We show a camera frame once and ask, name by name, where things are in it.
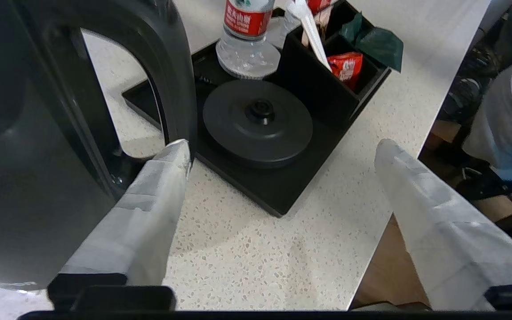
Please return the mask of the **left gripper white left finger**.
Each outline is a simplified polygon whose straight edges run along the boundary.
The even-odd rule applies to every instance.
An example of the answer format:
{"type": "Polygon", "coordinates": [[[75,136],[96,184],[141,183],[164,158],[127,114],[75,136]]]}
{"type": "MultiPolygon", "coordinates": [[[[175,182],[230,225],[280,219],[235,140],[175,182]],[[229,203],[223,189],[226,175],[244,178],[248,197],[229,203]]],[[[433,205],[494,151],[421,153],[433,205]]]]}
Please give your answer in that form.
{"type": "Polygon", "coordinates": [[[161,310],[162,286],[192,166],[189,142],[176,140],[148,160],[48,286],[56,311],[161,310]]]}

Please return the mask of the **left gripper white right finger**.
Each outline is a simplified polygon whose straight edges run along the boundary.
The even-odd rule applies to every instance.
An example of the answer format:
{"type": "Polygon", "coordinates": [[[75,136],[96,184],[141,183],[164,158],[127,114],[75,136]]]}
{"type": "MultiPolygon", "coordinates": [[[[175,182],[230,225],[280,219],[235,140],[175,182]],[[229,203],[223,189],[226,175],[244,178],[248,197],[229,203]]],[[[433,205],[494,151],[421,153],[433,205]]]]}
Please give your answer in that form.
{"type": "Polygon", "coordinates": [[[512,310],[512,239],[403,150],[378,143],[376,175],[435,310],[512,310]]]}

